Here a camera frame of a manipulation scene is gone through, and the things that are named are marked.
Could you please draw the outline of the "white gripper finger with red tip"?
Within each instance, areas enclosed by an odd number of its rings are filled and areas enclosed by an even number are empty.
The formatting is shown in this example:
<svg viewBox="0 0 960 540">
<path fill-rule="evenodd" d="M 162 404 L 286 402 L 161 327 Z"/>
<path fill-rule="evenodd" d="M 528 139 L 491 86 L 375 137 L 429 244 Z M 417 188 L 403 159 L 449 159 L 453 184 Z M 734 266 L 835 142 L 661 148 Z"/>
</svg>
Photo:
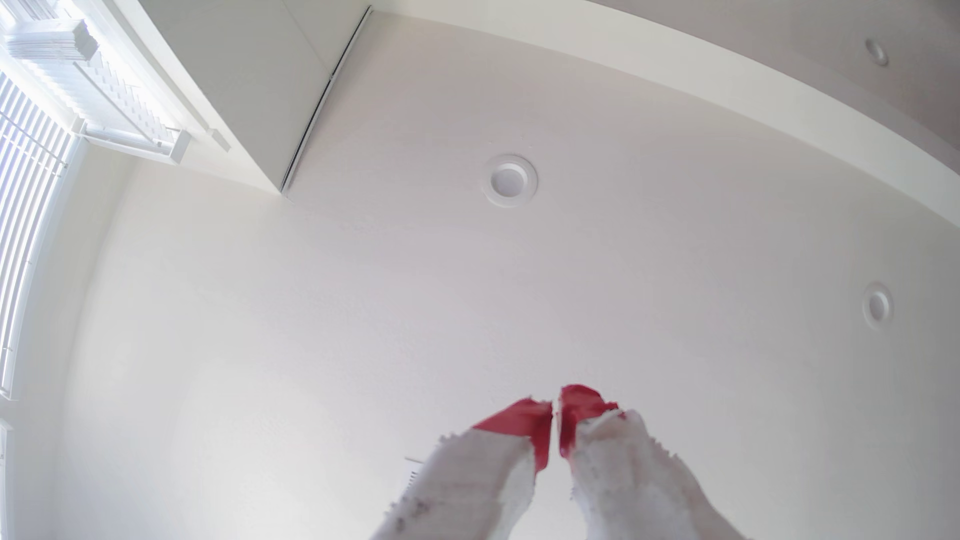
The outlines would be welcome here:
<svg viewBox="0 0 960 540">
<path fill-rule="evenodd" d="M 558 403 L 559 452 L 588 539 L 743 539 L 637 411 L 580 384 Z"/>
<path fill-rule="evenodd" d="M 508 539 L 549 460 L 553 405 L 520 399 L 444 436 L 372 539 Z"/>
</svg>

